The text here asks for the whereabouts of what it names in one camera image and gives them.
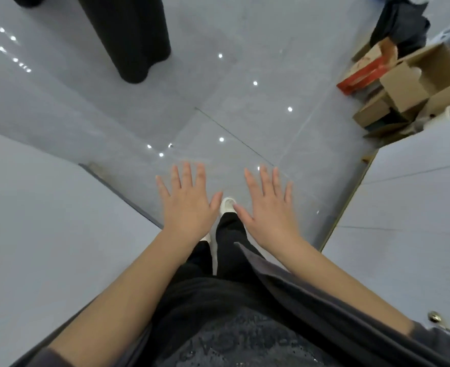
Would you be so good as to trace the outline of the person's right forearm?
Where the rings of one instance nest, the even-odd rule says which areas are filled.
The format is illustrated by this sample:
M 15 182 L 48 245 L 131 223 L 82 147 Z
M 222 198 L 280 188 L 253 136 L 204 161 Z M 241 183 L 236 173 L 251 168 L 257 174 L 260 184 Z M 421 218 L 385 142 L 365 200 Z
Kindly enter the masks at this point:
M 415 323 L 339 268 L 309 243 L 293 237 L 271 251 L 288 271 L 398 333 L 408 336 Z

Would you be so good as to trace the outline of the red and brown cardboard box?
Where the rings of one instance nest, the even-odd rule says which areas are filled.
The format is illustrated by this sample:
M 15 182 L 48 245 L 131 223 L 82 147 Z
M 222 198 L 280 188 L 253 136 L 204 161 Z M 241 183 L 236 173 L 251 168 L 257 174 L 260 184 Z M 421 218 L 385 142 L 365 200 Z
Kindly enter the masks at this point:
M 353 66 L 344 74 L 336 85 L 346 96 L 363 89 L 396 66 L 398 48 L 386 37 L 371 46 L 369 42 L 362 45 L 351 58 Z

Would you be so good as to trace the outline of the white crumpled wrapping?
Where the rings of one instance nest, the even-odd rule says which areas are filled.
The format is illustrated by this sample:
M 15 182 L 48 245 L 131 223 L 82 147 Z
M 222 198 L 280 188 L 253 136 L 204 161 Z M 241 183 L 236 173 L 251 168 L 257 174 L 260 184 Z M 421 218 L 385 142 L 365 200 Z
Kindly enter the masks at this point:
M 420 133 L 425 130 L 433 130 L 442 124 L 450 122 L 450 106 L 447 106 L 444 110 L 439 112 L 427 112 L 422 113 L 415 120 L 416 133 Z

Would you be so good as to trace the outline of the person's left forearm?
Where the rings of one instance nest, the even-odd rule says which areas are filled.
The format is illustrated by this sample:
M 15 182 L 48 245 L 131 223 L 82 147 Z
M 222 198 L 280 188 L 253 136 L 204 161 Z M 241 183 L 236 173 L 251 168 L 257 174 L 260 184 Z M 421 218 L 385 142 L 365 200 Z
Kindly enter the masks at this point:
M 178 268 L 209 228 L 164 228 L 48 346 L 72 367 L 110 367 L 147 327 Z

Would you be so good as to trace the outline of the dark cloth bundle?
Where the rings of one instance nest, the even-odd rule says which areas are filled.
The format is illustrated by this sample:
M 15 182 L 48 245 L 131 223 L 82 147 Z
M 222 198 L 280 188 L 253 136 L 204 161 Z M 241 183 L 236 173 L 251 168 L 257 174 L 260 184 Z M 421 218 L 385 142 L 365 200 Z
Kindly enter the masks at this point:
M 426 45 L 430 21 L 424 11 L 432 0 L 385 0 L 381 15 L 369 39 L 370 48 L 389 38 L 403 58 Z

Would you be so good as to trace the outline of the person's left hand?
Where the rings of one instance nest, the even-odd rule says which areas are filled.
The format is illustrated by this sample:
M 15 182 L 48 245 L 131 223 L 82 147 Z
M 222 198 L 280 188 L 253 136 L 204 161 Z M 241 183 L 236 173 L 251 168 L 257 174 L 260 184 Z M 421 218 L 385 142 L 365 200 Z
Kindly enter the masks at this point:
M 211 216 L 209 212 L 211 198 L 207 194 L 204 165 L 196 165 L 190 192 L 182 190 L 182 169 L 179 170 L 176 165 L 171 168 L 171 188 L 168 190 L 172 197 L 169 203 L 162 203 L 162 236 L 168 242 L 191 245 L 210 232 L 217 217 Z

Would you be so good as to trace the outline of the small brown cardboard box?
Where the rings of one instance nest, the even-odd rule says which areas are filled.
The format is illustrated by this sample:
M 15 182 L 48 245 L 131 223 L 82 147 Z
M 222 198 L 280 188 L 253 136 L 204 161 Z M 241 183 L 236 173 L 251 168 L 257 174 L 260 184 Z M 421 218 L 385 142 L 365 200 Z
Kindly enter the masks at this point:
M 353 120 L 362 128 L 366 128 L 390 113 L 392 101 L 388 93 L 382 89 L 373 95 L 363 107 L 353 115 Z

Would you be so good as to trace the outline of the person's dark patterned top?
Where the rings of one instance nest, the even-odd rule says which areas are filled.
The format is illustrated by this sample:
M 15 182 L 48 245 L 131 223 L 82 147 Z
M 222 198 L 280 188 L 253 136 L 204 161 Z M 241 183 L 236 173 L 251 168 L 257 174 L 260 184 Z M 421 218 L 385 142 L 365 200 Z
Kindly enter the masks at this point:
M 342 367 L 265 289 L 211 277 L 172 284 L 134 367 Z

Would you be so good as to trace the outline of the person's grey open jacket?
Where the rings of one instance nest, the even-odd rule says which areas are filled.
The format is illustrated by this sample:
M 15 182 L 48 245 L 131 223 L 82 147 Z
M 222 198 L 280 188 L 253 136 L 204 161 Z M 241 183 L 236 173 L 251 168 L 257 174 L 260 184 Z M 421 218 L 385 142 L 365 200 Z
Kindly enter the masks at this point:
M 317 345 L 342 367 L 450 367 L 450 336 L 444 331 L 415 323 L 406 336 L 256 254 L 246 253 L 246 259 L 261 287 L 300 320 Z M 151 325 L 149 321 L 112 367 L 134 367 Z

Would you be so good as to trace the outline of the person's right hand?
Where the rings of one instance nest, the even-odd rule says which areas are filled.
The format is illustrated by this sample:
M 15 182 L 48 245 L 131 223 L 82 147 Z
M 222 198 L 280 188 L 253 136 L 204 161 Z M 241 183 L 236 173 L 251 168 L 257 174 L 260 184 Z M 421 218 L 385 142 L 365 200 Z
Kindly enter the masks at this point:
M 293 252 L 293 246 L 302 242 L 295 211 L 284 202 L 285 189 L 282 187 L 280 173 L 274 167 L 270 175 L 272 196 L 264 197 L 260 181 L 247 168 L 244 177 L 252 201 L 254 227 L 246 228 L 260 247 L 265 249 L 278 261 Z

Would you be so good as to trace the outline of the large open brown cardboard box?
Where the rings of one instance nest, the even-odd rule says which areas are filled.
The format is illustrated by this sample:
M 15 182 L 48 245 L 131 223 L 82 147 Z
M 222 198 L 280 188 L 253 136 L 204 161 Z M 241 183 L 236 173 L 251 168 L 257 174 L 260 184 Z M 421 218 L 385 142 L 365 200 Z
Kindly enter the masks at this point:
M 444 109 L 450 105 L 450 47 L 439 43 L 419 49 L 400 59 L 380 83 L 400 113 L 426 104 Z

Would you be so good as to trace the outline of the person's black trousers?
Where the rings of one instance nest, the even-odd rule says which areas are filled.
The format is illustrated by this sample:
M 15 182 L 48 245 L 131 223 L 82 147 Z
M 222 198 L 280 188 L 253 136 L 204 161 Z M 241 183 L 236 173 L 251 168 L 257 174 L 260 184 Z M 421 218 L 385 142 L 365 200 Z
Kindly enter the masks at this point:
M 159 308 L 184 303 L 217 302 L 233 307 L 263 308 L 267 292 L 246 259 L 246 253 L 263 258 L 249 242 L 236 213 L 225 213 L 216 229 L 218 269 L 212 271 L 212 254 L 204 239 L 192 246 L 159 302 Z

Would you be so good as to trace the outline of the white door with gold edge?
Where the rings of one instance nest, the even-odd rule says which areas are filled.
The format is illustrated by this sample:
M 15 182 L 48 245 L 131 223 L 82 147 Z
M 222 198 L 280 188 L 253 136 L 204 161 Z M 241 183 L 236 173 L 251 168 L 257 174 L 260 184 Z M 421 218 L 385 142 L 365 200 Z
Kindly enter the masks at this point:
M 450 122 L 377 152 L 322 253 L 412 321 L 443 331 L 436 311 L 450 328 Z

